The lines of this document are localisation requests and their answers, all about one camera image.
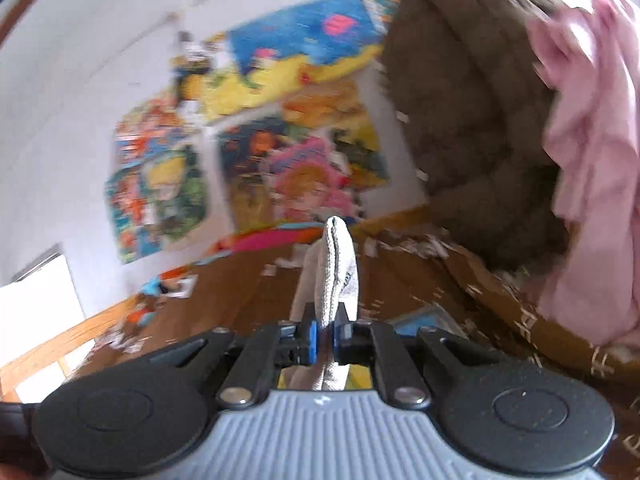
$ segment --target pink cloth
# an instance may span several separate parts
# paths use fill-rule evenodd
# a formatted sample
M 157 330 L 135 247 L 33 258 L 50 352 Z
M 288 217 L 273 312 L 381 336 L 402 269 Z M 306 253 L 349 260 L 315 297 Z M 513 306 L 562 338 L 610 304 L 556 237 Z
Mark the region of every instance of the pink cloth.
M 593 344 L 640 346 L 636 17 L 626 0 L 593 9 L 529 24 L 538 73 L 559 91 L 543 137 L 561 168 L 554 213 L 580 225 L 538 310 Z
M 293 244 L 298 241 L 299 236 L 300 234 L 295 229 L 269 229 L 251 233 L 236 242 L 234 252 L 261 251 L 280 245 Z

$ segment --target brown blanket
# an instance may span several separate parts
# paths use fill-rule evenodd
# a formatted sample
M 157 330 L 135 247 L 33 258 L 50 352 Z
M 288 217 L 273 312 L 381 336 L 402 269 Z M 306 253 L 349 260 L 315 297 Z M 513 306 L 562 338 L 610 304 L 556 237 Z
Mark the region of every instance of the brown blanket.
M 558 168 L 541 136 L 554 94 L 525 27 L 546 0 L 402 0 L 382 56 L 404 137 L 427 175 L 433 221 L 511 269 L 563 252 Z

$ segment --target cartoon character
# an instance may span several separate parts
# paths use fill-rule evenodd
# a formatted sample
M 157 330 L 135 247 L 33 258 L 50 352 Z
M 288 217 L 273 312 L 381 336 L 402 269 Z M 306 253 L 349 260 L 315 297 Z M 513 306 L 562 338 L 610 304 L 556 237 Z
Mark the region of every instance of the cartoon character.
M 181 224 L 181 207 L 178 194 L 184 181 L 186 160 L 183 156 L 172 156 L 152 165 L 146 171 L 146 184 L 158 204 L 160 229 L 171 231 Z
M 206 188 L 197 161 L 198 155 L 187 145 L 144 169 L 159 231 L 171 240 L 186 235 L 207 212 Z
M 284 216 L 294 221 L 324 221 L 332 214 L 353 216 L 351 197 L 332 187 L 328 170 L 303 163 L 283 174 L 276 187 L 282 196 Z

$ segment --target white wall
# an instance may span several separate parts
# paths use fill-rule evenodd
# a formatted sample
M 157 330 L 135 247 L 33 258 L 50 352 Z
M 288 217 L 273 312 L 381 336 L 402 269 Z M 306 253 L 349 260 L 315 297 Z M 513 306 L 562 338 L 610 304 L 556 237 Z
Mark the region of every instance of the white wall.
M 185 8 L 187 28 L 202 38 L 302 1 L 38 0 L 0 50 L 0 284 L 60 243 L 90 316 L 154 274 L 196 259 L 227 232 L 212 177 L 214 218 L 206 239 L 121 265 L 103 191 L 112 129 L 169 83 L 175 54 L 169 12 Z M 392 177 L 391 186 L 365 198 L 375 216 L 424 197 L 393 110 L 370 89 L 375 75 L 362 77 Z M 213 171 L 213 161 L 206 163 Z

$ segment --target white towel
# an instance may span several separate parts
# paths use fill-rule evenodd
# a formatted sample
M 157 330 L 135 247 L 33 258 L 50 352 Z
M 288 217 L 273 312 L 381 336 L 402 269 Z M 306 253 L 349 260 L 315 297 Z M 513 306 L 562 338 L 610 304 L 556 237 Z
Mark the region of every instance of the white towel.
M 318 361 L 310 367 L 285 370 L 285 382 L 292 390 L 343 390 L 349 365 L 339 366 L 333 358 L 330 323 L 338 304 L 347 316 L 358 315 L 358 267 L 353 241 L 342 219 L 332 216 L 324 225 L 322 239 L 306 252 L 289 319 L 302 320 L 305 305 L 313 302 L 318 320 Z

